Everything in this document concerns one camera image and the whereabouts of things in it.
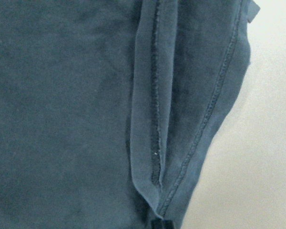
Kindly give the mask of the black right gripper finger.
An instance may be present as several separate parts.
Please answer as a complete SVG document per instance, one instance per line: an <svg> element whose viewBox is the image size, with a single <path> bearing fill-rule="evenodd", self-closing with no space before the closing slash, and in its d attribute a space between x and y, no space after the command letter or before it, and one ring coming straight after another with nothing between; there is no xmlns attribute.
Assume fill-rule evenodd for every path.
<svg viewBox="0 0 286 229"><path fill-rule="evenodd" d="M175 229L172 220L154 219L151 221L152 229Z"/></svg>

